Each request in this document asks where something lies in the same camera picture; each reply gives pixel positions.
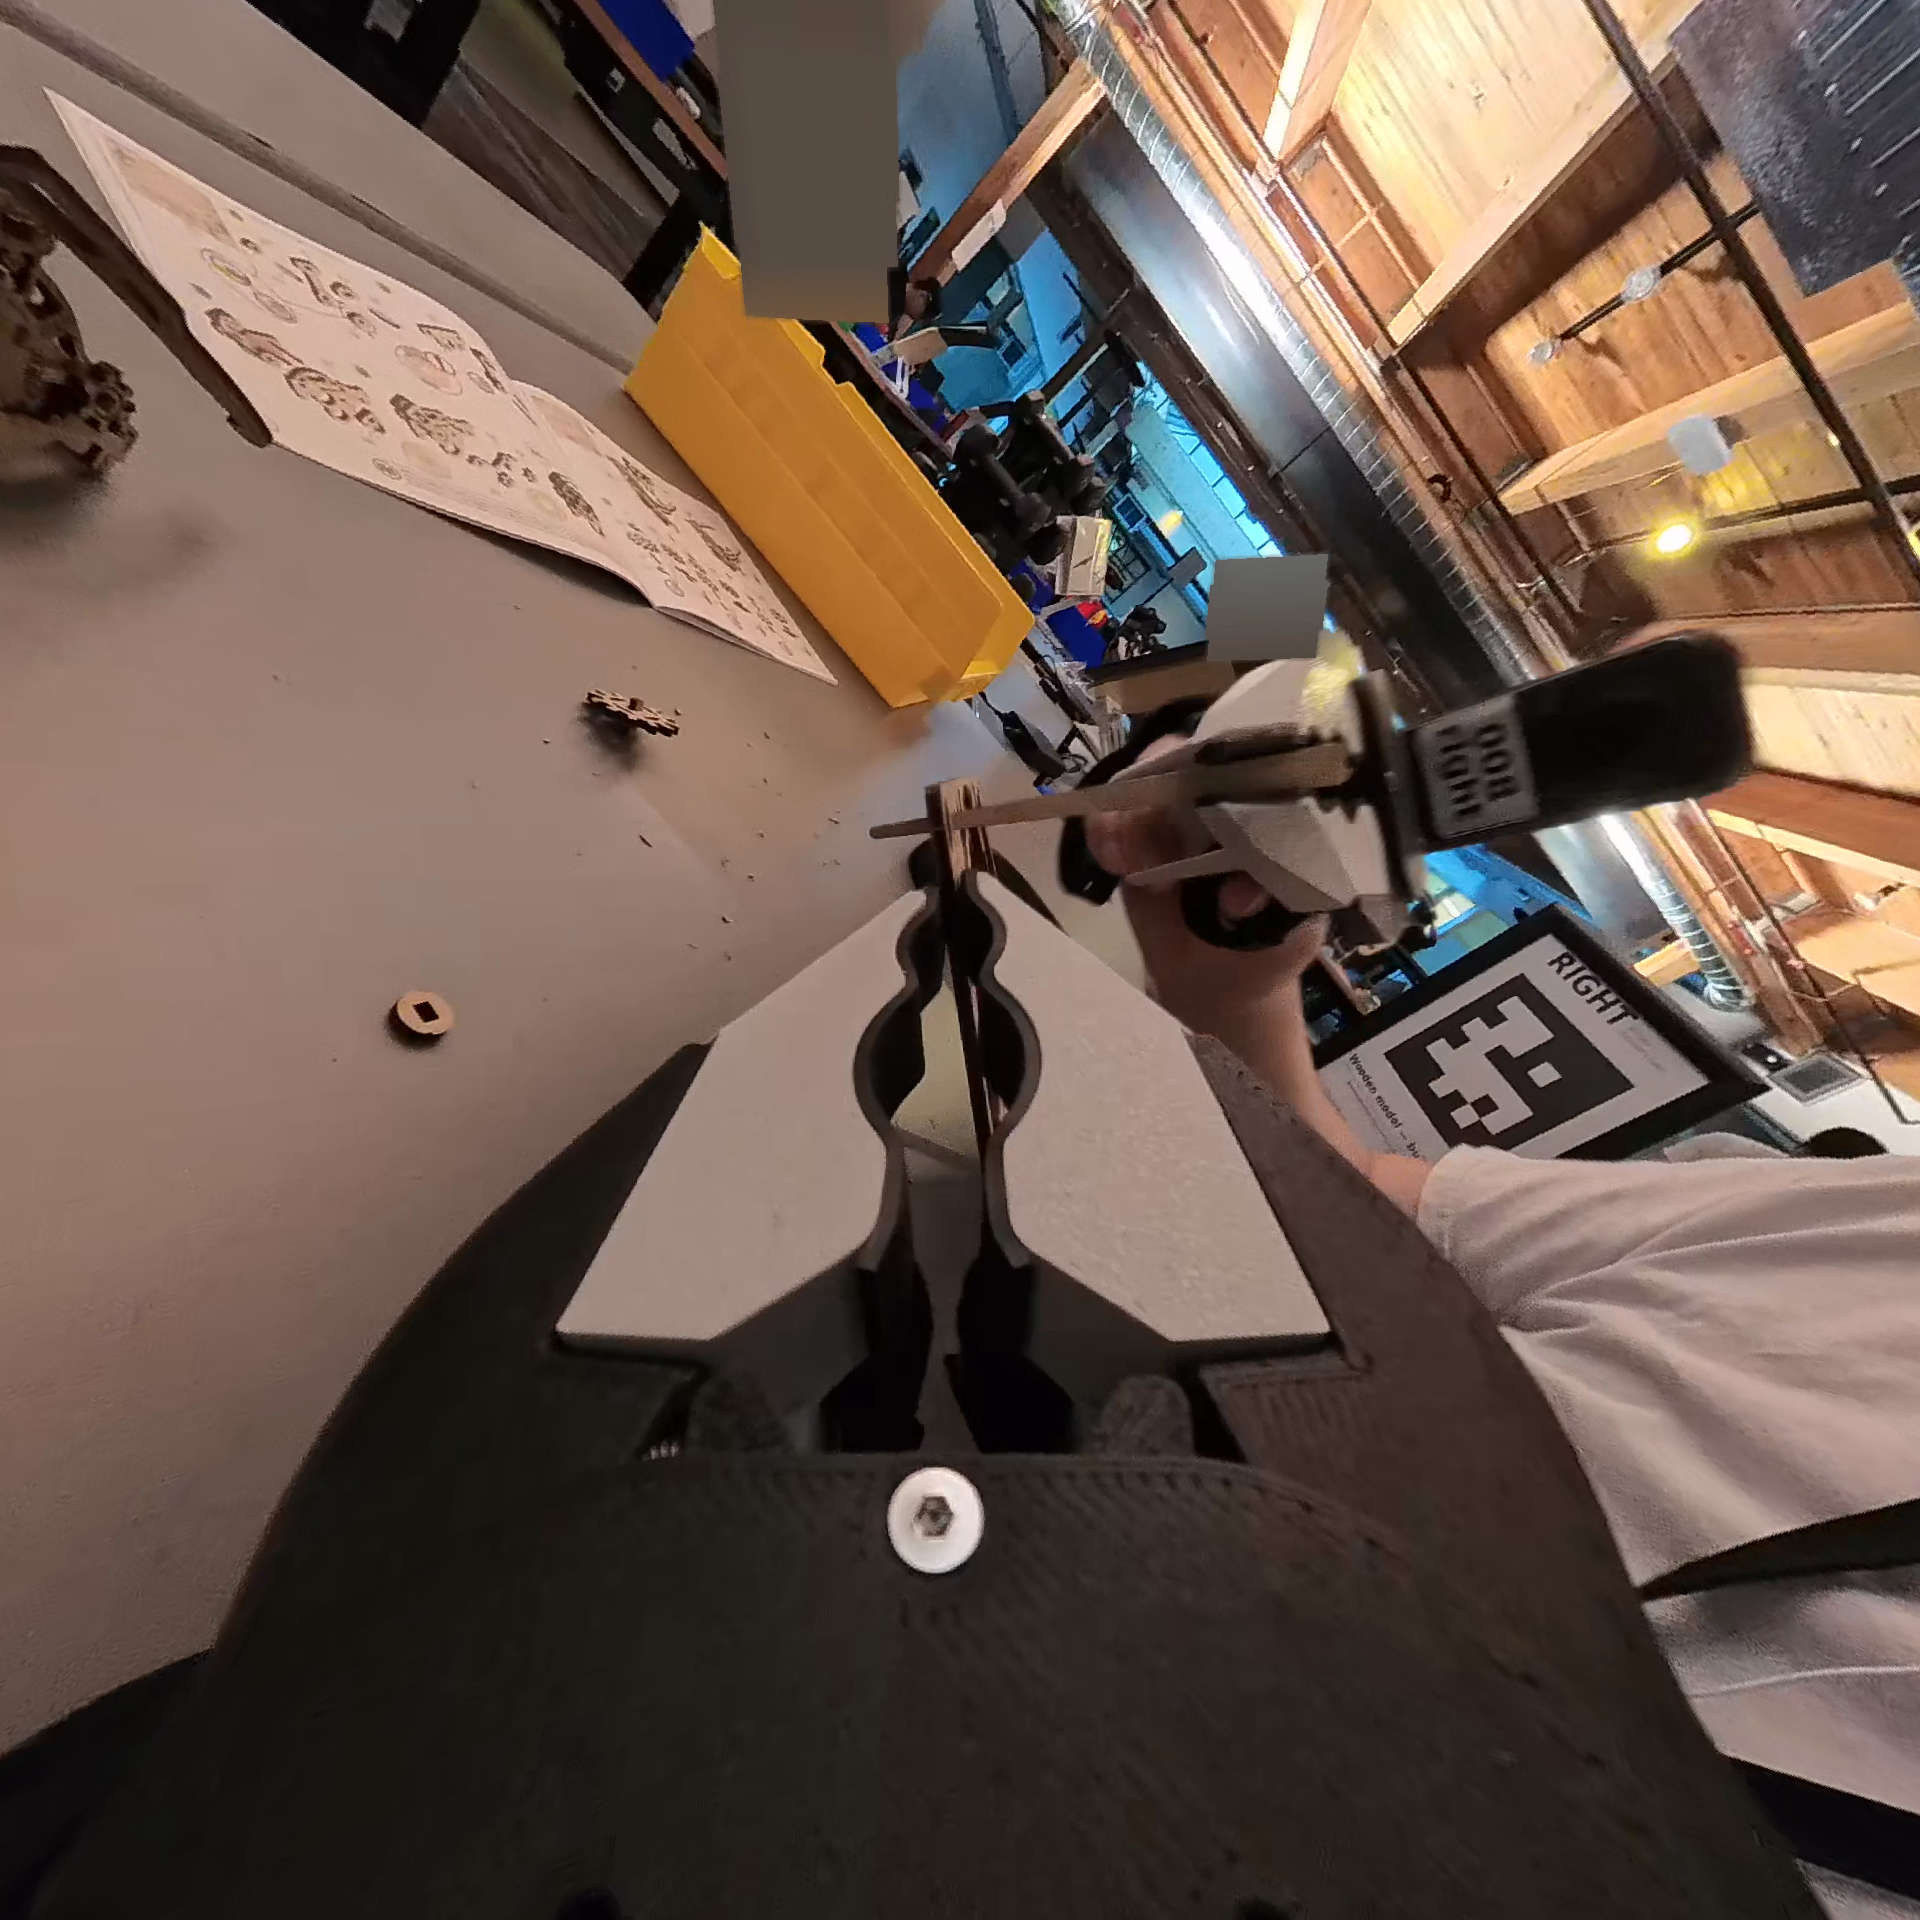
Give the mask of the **long wooden strip part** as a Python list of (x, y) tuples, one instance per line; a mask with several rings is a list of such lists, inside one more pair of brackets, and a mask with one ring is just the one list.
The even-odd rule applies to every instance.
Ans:
[(922, 813), (867, 828), (873, 841), (970, 832), (1002, 826), (1086, 820), (1110, 812), (1173, 812), (1223, 802), (1285, 802), (1347, 781), (1355, 756), (1339, 744), (1277, 752), (1173, 754), (1120, 771), (1109, 781), (1078, 785), (1051, 796), (968, 800), (960, 785), (933, 788)]

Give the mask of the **yellow plastic bin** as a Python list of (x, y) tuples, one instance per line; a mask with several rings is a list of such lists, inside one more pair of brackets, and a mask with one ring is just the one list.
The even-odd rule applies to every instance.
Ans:
[(1011, 664), (1026, 601), (825, 345), (747, 316), (710, 228), (625, 393), (888, 707), (965, 701)]

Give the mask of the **person's white shirt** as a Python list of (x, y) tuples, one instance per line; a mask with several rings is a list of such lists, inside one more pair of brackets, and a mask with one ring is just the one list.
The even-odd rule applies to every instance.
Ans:
[(1915, 1916), (1912, 1156), (1448, 1152), (1414, 1217), (1543, 1391), (1829, 1916)]

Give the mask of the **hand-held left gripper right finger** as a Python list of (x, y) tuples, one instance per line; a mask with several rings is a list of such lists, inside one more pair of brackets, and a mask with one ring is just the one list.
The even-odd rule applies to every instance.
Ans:
[(1181, 1024), (999, 877), (954, 882), (946, 927), (999, 1105), (946, 1361), (975, 1445), (1073, 1451), (1127, 1380), (1331, 1357)]

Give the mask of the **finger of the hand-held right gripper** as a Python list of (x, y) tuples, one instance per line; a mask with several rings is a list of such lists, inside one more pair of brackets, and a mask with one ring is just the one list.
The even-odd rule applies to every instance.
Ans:
[(1363, 805), (1214, 800), (1195, 807), (1195, 820), (1225, 858), (1225, 873), (1248, 877), (1295, 915), (1350, 908), (1379, 920), (1406, 915), (1425, 898), (1423, 863), (1398, 852)]
[(1352, 682), (1309, 659), (1261, 664), (1195, 722), (1191, 785), (1346, 785), (1358, 760)]

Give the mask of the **person's right hand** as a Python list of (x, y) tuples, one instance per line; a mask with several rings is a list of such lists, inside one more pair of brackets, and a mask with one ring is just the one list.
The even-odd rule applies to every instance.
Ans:
[(1149, 993), (1173, 1018), (1248, 1066), (1282, 1043), (1306, 1043), (1302, 980), (1326, 945), (1326, 917), (1302, 920), (1275, 946), (1219, 948), (1186, 927), (1178, 882), (1136, 881), (1183, 856), (1174, 823), (1141, 812), (1096, 813), (1088, 850), (1120, 881)]

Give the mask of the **black-framed marker sign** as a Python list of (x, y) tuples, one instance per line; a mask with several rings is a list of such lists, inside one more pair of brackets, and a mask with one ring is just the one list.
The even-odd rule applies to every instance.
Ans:
[(1362, 1145), (1632, 1161), (1761, 1092), (1755, 1071), (1561, 908), (1520, 922), (1317, 1053)]

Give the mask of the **dark wooden model assembly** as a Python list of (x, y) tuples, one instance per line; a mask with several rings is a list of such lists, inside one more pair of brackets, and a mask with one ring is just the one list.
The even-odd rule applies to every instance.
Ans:
[(177, 362), (256, 448), (271, 429), (192, 333), (173, 299), (106, 220), (34, 149), (2, 149), (2, 467), (5, 484), (105, 475), (136, 443), (136, 403), (118, 365), (89, 355), (50, 274), (69, 251)]

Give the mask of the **white instruction booklet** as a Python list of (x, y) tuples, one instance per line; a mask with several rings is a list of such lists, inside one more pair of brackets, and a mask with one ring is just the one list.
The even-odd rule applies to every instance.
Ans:
[(270, 443), (629, 584), (648, 605), (831, 684), (743, 536), (442, 305), (192, 179), (50, 92), (131, 253)]

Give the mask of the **black ceiling panel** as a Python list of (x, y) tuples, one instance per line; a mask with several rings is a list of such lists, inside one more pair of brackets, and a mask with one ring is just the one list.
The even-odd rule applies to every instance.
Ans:
[(1797, 287), (1918, 299), (1918, 5), (1701, 2), (1671, 36)]

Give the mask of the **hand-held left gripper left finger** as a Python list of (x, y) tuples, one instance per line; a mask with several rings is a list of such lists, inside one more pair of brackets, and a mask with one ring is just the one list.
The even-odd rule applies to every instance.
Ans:
[(753, 1391), (827, 1450), (913, 1450), (930, 1351), (896, 1117), (939, 898), (909, 892), (722, 1027), (555, 1325)]

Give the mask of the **person's right forearm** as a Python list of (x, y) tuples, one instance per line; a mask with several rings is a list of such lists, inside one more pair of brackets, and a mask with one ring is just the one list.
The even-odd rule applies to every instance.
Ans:
[(1387, 1202), (1408, 1218), (1416, 1217), (1430, 1168), (1416, 1159), (1367, 1148), (1321, 1090), (1305, 1020), (1305, 988), (1297, 977), (1211, 1011), (1183, 1016), (1183, 1021), (1193, 1033), (1225, 1048)]

